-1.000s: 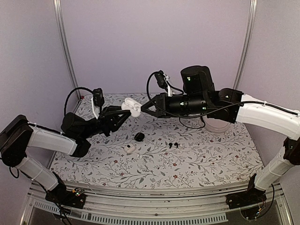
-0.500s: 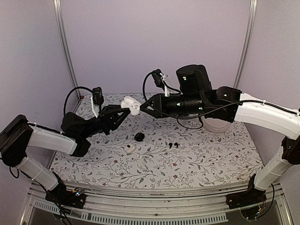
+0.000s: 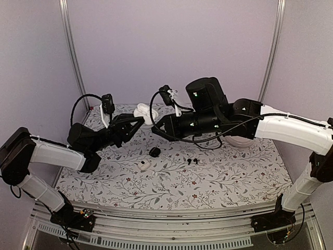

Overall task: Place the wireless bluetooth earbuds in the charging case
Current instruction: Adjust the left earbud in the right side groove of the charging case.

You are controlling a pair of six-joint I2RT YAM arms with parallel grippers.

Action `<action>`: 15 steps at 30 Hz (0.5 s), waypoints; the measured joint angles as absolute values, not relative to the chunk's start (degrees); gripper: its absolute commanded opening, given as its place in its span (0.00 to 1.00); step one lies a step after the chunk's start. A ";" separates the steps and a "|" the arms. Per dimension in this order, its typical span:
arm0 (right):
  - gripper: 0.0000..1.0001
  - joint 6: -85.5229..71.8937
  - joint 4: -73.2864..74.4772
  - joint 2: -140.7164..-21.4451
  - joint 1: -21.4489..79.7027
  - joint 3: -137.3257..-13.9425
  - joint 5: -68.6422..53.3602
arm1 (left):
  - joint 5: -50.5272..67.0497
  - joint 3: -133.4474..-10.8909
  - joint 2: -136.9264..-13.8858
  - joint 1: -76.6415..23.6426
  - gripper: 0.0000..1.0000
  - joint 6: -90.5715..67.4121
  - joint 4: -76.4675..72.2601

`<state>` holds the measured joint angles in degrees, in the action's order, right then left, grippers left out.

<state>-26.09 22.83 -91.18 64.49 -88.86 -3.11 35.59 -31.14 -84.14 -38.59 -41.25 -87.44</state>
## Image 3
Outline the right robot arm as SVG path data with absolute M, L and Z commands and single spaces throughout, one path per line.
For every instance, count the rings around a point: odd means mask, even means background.
M 186 85 L 190 108 L 179 105 L 174 91 L 164 85 L 158 90 L 164 103 L 175 113 L 153 123 L 152 131 L 169 141 L 194 143 L 208 133 L 214 140 L 222 136 L 270 139 L 310 150 L 309 162 L 287 193 L 276 201 L 269 216 L 280 227 L 323 183 L 332 181 L 332 123 L 316 121 L 247 98 L 229 103 L 215 77 L 204 77 Z

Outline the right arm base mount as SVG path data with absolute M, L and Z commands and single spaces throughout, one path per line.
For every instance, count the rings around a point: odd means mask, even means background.
M 277 210 L 251 217 L 251 226 L 255 232 L 284 227 L 296 222 L 295 212 Z

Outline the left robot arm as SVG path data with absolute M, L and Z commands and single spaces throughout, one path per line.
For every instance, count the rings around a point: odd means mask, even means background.
M 1 176 L 8 185 L 19 187 L 45 204 L 66 226 L 73 226 L 78 219 L 71 203 L 30 172 L 29 165 L 41 163 L 92 173 L 101 161 L 98 151 L 107 146 L 120 148 L 144 122 L 143 117 L 120 114 L 108 127 L 98 131 L 75 123 L 69 131 L 68 145 L 33 136 L 27 128 L 21 127 L 1 147 Z

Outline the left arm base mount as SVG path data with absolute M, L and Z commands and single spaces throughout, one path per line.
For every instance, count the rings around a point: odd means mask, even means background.
M 57 212 L 53 212 L 50 221 L 70 229 L 77 229 L 85 232 L 92 232 L 96 217 L 89 215 L 88 217 L 80 212 L 76 212 L 71 208 L 62 208 Z

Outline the white earbud case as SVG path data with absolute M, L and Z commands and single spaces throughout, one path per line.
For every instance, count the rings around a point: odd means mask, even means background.
M 139 103 L 133 111 L 134 117 L 143 117 L 145 125 L 151 126 L 152 119 L 150 117 L 150 107 L 144 103 Z

